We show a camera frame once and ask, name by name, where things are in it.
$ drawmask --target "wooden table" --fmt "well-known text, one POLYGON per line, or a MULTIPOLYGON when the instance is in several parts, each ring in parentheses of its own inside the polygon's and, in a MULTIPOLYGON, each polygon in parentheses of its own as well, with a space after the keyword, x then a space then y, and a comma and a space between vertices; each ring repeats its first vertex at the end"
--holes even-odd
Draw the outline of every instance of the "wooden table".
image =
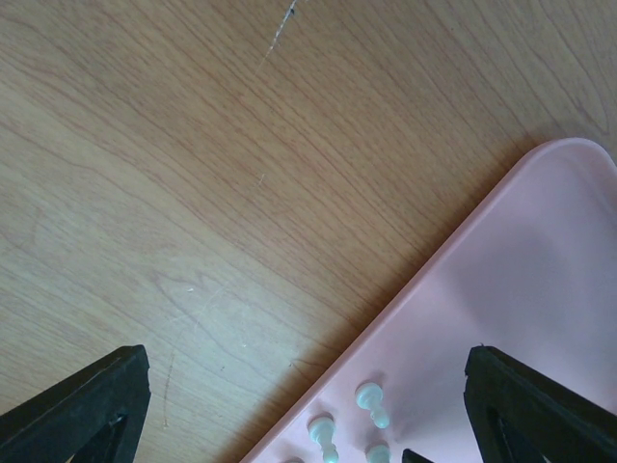
POLYGON ((237 462, 523 153, 617 152, 613 1, 292 7, 0 4, 0 412, 143 343, 137 461, 237 462))

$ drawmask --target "pink tray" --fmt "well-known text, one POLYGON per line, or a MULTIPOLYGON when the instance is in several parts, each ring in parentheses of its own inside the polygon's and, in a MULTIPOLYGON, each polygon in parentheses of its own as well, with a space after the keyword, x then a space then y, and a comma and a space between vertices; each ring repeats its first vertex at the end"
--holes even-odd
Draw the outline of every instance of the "pink tray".
POLYGON ((617 168, 582 139, 528 153, 243 463, 321 463, 307 431, 336 423, 341 463, 385 442, 480 461, 465 405, 469 350, 494 345, 617 412, 617 168), (368 380, 391 416, 355 403, 368 380))

